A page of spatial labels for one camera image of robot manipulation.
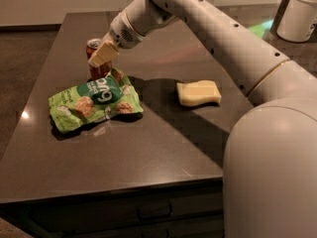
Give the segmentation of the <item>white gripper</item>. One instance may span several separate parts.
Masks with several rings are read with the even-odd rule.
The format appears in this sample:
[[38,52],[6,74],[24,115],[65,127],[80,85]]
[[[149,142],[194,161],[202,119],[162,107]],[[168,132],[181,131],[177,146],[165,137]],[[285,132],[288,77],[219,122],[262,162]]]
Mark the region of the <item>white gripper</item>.
[[119,48],[132,49],[147,35],[144,17],[130,10],[120,12],[111,22],[108,33],[104,36],[95,56],[105,62],[119,54]]

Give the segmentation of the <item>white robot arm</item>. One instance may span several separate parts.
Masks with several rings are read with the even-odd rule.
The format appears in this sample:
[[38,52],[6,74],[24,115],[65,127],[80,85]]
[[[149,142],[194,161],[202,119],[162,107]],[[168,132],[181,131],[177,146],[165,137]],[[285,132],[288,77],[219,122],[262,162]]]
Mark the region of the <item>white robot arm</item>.
[[205,0],[134,0],[89,62],[98,66],[182,20],[253,108],[223,160],[225,238],[317,238],[317,79]]

